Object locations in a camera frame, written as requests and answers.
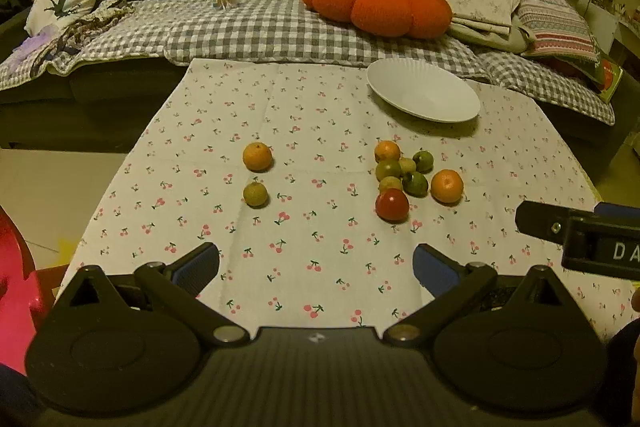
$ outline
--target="striped pillow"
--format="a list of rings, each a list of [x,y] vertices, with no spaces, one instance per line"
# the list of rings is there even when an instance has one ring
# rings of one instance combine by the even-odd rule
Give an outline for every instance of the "striped pillow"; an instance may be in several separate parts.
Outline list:
[[[565,0],[520,0],[517,15],[536,35],[523,57],[569,57],[597,62],[589,27]]]

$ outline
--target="pink object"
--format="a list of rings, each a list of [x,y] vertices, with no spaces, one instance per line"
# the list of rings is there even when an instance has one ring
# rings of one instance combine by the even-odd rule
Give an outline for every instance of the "pink object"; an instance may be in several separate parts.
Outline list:
[[[67,267],[36,270],[27,244],[0,206],[0,363],[25,374],[27,347],[53,307],[51,289],[60,286]]]

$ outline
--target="table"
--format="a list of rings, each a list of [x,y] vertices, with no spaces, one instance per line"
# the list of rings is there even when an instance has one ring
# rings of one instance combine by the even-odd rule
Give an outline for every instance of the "table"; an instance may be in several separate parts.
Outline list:
[[[263,325],[373,325],[382,334],[432,299],[412,273],[412,252],[427,242],[505,274],[552,266],[596,331],[611,335],[634,318],[632,285],[563,270],[561,248],[514,225],[524,199],[592,209],[577,162],[533,100],[468,82],[479,117],[438,124],[382,102],[357,68],[194,60],[105,192],[63,285],[84,264],[131,273],[212,241],[220,272],[198,298],[252,334]],[[430,150],[433,172],[458,170],[463,200],[410,197],[407,222],[380,220],[379,139],[406,155]],[[241,161],[254,140],[275,159],[258,175]],[[270,192],[265,208],[241,201],[252,179]]]

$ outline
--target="purple cloth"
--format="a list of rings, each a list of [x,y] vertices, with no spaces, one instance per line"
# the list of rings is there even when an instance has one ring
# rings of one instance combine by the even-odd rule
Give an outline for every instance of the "purple cloth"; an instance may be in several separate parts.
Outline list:
[[[51,39],[56,36],[58,27],[49,24],[44,26],[39,33],[33,37],[28,37],[20,46],[14,49],[14,52],[6,60],[7,67],[9,68],[9,74],[14,73],[18,66],[34,51],[42,47],[44,44],[51,42]]]

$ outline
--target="green lime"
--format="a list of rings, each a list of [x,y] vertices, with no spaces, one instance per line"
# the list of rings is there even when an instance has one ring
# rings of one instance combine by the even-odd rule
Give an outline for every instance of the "green lime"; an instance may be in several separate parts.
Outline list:
[[[378,185],[380,194],[384,194],[390,188],[397,188],[398,190],[402,190],[402,182],[398,178],[394,178],[393,176],[382,178],[380,185]]]
[[[380,182],[387,176],[399,178],[402,176],[402,169],[396,160],[382,160],[376,166],[376,179]]]
[[[433,155],[428,151],[418,151],[414,154],[414,162],[418,172],[429,172],[433,169]]]
[[[402,177],[402,187],[407,194],[423,198],[429,192],[429,182],[420,172],[408,172]]]
[[[249,206],[263,206],[269,199],[267,188],[258,182],[249,183],[242,191],[244,203]]]
[[[415,162],[411,158],[405,158],[403,156],[398,160],[398,163],[400,164],[402,174],[407,174],[407,172],[415,172],[417,170]]]

